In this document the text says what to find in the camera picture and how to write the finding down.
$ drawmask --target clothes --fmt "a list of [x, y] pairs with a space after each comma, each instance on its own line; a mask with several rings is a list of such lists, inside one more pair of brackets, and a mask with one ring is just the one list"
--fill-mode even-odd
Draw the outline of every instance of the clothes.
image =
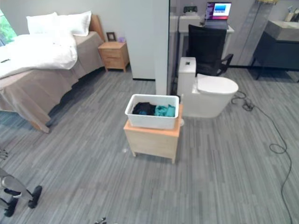
[[154, 116], [155, 114], [155, 105], [150, 104], [149, 102], [146, 103], [138, 103], [133, 110], [133, 114], [140, 114], [140, 115], [151, 115]]
[[176, 108], [171, 105], [168, 105], [168, 107], [158, 105], [155, 109], [155, 116], [174, 117], [175, 110]]

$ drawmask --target green foliage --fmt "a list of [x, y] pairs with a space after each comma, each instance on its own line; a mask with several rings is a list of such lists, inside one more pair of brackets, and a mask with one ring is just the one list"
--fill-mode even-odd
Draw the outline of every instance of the green foliage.
[[0, 35], [4, 36], [4, 42], [6, 43], [13, 41], [16, 36], [5, 16], [0, 16]]

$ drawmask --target toilet tank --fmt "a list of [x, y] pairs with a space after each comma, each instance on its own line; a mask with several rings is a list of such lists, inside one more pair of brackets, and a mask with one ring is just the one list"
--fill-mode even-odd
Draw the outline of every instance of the toilet tank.
[[195, 82], [195, 73], [196, 58], [182, 57], [178, 68], [178, 96], [192, 92], [192, 87]]

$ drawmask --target wooden nightstand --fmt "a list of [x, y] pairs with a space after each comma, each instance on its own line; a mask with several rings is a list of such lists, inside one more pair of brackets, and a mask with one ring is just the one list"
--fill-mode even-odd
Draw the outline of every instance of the wooden nightstand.
[[105, 42], [98, 47], [105, 69], [123, 69], [129, 64], [127, 43]]

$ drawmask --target laptop screen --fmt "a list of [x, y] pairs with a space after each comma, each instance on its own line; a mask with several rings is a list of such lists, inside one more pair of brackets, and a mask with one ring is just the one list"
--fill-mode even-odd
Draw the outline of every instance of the laptop screen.
[[228, 20], [231, 2], [208, 2], [206, 20]]

